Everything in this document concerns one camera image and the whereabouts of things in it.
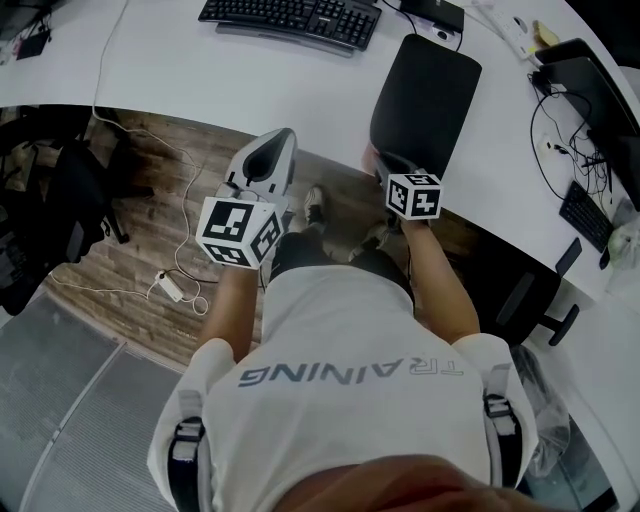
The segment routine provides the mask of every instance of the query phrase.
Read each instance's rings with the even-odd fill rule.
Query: white t-shirt
[[[262,345],[236,365],[227,342],[209,341],[165,406],[148,464],[170,503],[180,390],[203,397],[218,512],[270,511],[314,473],[389,455],[439,455],[490,482],[482,379],[512,363],[504,341],[449,345],[414,320],[402,288],[346,266],[285,272],[264,304]],[[538,437],[515,368],[507,397],[522,427],[522,476]]]

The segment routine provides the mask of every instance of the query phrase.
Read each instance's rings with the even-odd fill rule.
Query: white cable
[[[147,290],[147,293],[142,293],[142,292],[135,292],[133,290],[120,290],[119,288],[100,290],[100,289],[97,289],[97,288],[88,288],[87,286],[80,286],[80,285],[72,284],[72,283],[63,283],[63,282],[58,281],[56,279],[56,276],[53,275],[53,271],[49,273],[49,277],[51,277],[51,279],[53,279],[60,286],[69,286],[71,288],[77,288],[78,290],[87,290],[89,292],[98,292],[98,293],[129,293],[131,295],[138,295],[138,296],[142,297],[145,300],[149,300],[149,294],[151,293],[151,290],[153,289],[153,287],[156,284],[158,284],[158,283],[156,283],[154,281],[153,284]]]
[[[464,13],[469,16],[469,18],[471,18],[472,20],[474,20],[476,23],[479,23],[480,25],[482,25],[484,28],[486,28],[489,32],[493,32],[495,35],[497,35],[500,39],[502,39],[504,41],[504,36],[502,34],[500,34],[499,32],[497,32],[492,26],[490,26],[489,24],[485,23],[484,21],[482,21],[481,19],[477,18],[476,16],[474,16],[473,14],[471,14],[469,11],[467,11],[465,9]]]
[[[191,180],[189,181],[189,184],[187,185],[187,187],[184,190],[184,194],[182,195],[182,202],[181,202],[182,215],[184,217],[185,228],[186,228],[185,238],[182,241],[182,243],[176,248],[176,250],[175,250],[175,252],[173,254],[173,260],[174,260],[176,269],[183,276],[185,276],[187,279],[190,279],[191,281],[194,281],[198,285],[198,291],[195,294],[195,296],[193,298],[191,298],[191,299],[181,299],[181,302],[190,303],[191,307],[193,308],[193,312],[198,316],[203,316],[203,315],[206,315],[207,312],[209,311],[209,301],[207,299],[205,299],[203,296],[200,295],[202,287],[200,286],[200,283],[198,282],[198,280],[194,279],[187,272],[185,272],[183,270],[183,268],[180,266],[180,263],[178,263],[178,252],[180,251],[180,249],[182,249],[184,247],[184,245],[189,241],[189,238],[191,237],[191,225],[189,223],[189,217],[187,216],[187,211],[185,209],[185,202],[187,200],[187,194],[189,193],[189,189],[191,188],[191,185],[193,185],[193,183],[198,179],[198,176],[200,176],[200,172],[202,171],[202,168],[198,169],[198,166],[196,165],[195,161],[193,160],[191,155],[186,150],[184,150],[182,148],[177,148],[175,146],[172,146],[171,144],[169,144],[168,142],[164,141],[163,139],[161,139],[157,135],[154,135],[153,133],[151,133],[149,130],[145,130],[144,128],[125,128],[124,126],[116,123],[115,121],[112,121],[111,119],[105,119],[103,117],[100,117],[98,115],[98,113],[96,112],[96,103],[98,101],[98,93],[100,92],[100,82],[102,80],[102,68],[103,68],[103,63],[104,63],[104,56],[107,53],[107,48],[109,47],[109,43],[111,42],[111,39],[113,38],[113,34],[115,34],[116,29],[118,28],[118,26],[120,25],[120,22],[122,21],[122,18],[124,17],[124,13],[127,10],[129,2],[130,2],[130,0],[125,0],[124,6],[122,7],[122,11],[120,11],[120,15],[118,16],[118,19],[116,20],[116,23],[114,24],[113,29],[111,29],[111,33],[109,34],[109,37],[107,38],[107,42],[105,43],[104,48],[102,49],[102,54],[100,55],[100,66],[99,66],[99,69],[98,69],[98,83],[96,84],[96,92],[95,92],[95,94],[93,96],[93,102],[91,104],[91,113],[92,113],[93,117],[95,119],[97,119],[98,121],[102,121],[103,123],[109,123],[109,124],[111,124],[113,126],[116,126],[116,127],[118,127],[119,129],[121,129],[122,131],[124,131],[126,133],[140,133],[140,134],[143,134],[143,135],[147,135],[148,137],[151,137],[152,139],[155,139],[158,142],[160,142],[161,144],[165,145],[169,149],[172,149],[173,151],[177,151],[179,153],[184,154],[187,157],[187,159],[189,160],[189,163],[191,164],[191,166],[193,167],[193,176],[191,177]],[[149,290],[147,291],[147,295],[145,296],[144,294],[142,294],[140,292],[134,292],[134,291],[127,291],[127,290],[95,290],[93,288],[86,288],[86,287],[83,287],[83,286],[71,285],[71,284],[67,284],[67,283],[60,283],[52,274],[51,274],[51,277],[58,284],[61,284],[61,285],[64,285],[64,286],[72,286],[74,288],[90,290],[90,291],[96,291],[96,292],[99,291],[99,292],[113,292],[113,293],[116,293],[116,292],[119,292],[119,293],[130,293],[130,294],[135,294],[135,295],[141,295],[141,296],[145,297],[147,300],[149,300],[149,292],[151,291],[151,288],[153,288],[157,284],[157,283],[154,282],[154,284],[151,285],[151,288],[149,288]],[[198,299],[204,301],[204,309],[201,310],[201,311],[198,311],[198,309],[196,308],[196,302],[198,301]]]

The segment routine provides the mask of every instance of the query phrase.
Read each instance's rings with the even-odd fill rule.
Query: wooden floor
[[[252,137],[163,116],[129,111],[117,111],[117,114],[124,126],[144,127],[169,144],[187,150],[198,167],[202,167],[186,201],[193,235],[203,199],[214,195],[232,156]],[[112,132],[103,123],[92,121],[87,138],[94,153],[106,164],[115,145]],[[116,214],[122,228],[131,236],[131,241],[119,245],[112,235],[95,244],[80,264],[62,265],[54,271],[54,276],[60,282],[146,294],[159,270],[175,267],[174,252],[186,233],[181,211],[182,195],[194,169],[183,154],[149,137],[133,135],[131,141],[128,161],[132,169],[127,170],[131,171],[129,181],[135,185],[153,187],[155,196],[150,199],[115,200]],[[55,159],[56,155],[51,152],[41,151],[39,159]],[[384,217],[381,190],[370,176],[302,153],[288,190],[291,208],[296,214],[291,226],[294,231],[302,226],[304,196],[314,183],[321,184],[330,197],[331,224],[325,248],[334,258],[345,261],[367,229]],[[464,267],[478,238],[473,226],[444,212],[436,222],[434,231],[454,264],[458,268]],[[215,281],[221,269],[198,247],[193,236],[180,250],[178,258],[187,272],[203,280]],[[267,265],[264,271],[265,282],[268,280],[268,268]],[[183,290],[197,290],[194,282],[180,274],[174,272],[171,277]],[[51,278],[45,284],[57,298],[71,307],[162,356],[187,363],[195,350],[202,317],[193,312],[191,304],[174,303],[159,287],[151,290],[147,301],[132,294],[60,286]],[[211,298],[215,289],[215,284],[203,284],[202,294]],[[260,291],[254,325],[255,341],[260,340],[262,296]]]

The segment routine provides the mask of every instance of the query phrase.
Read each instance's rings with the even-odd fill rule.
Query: black shorts
[[[338,264],[324,252],[319,237],[316,239],[316,237],[308,236],[304,233],[287,233],[282,237],[276,249],[270,279],[273,280],[283,272],[294,268]],[[407,292],[411,297],[411,301],[415,304],[415,298],[407,276],[387,253],[377,249],[365,250],[348,265],[396,283]]]

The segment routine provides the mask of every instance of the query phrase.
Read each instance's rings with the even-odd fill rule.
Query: curved desk
[[[640,119],[640,103],[620,69],[565,2],[512,3],[525,21],[540,19],[563,40],[583,38]],[[0,106],[90,105],[100,55],[123,5],[124,0],[72,0],[57,10],[53,41],[42,56],[0,67]],[[359,169],[373,108],[410,31],[407,20],[382,5],[369,48],[345,59],[290,43],[217,34],[211,24],[197,21],[202,6],[203,0],[131,0],[105,55],[97,104],[254,135],[287,126],[296,131],[301,149]],[[469,12],[480,17],[475,9]],[[426,34],[420,24],[418,30]],[[533,67],[470,17],[460,51],[483,72],[444,177],[443,204],[553,268],[579,235],[559,217],[560,201],[533,158],[529,123],[537,101],[526,77]],[[553,102],[547,110],[557,111],[559,121],[567,119],[570,124],[564,128],[561,122],[561,128],[571,133],[575,113],[564,99]],[[537,135],[553,136],[550,123],[538,122]],[[554,156],[543,165],[564,192],[573,175],[570,161]],[[616,181],[612,208],[621,195]],[[598,300],[611,268],[600,271],[596,250],[586,240],[582,246],[565,279]]]

